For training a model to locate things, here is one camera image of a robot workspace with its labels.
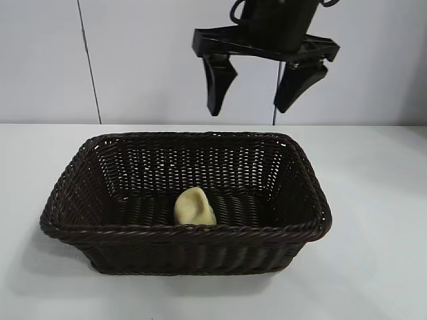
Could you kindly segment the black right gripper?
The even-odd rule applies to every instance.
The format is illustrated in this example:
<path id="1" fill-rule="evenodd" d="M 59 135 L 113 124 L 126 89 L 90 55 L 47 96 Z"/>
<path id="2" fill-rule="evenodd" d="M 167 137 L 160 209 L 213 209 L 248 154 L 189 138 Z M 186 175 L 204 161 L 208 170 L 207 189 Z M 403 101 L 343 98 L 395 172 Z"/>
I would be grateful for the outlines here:
<path id="1" fill-rule="evenodd" d="M 332 39 L 308 34 L 319 6 L 337 1 L 235 1 L 229 13 L 233 25 L 195 29 L 192 49 L 202 57 L 207 83 L 207 108 L 219 115 L 224 98 L 238 73 L 230 55 L 245 55 L 275 61 L 326 59 L 332 62 L 340 46 Z M 274 105 L 285 113 L 311 86 L 328 73 L 323 61 L 287 63 Z"/>

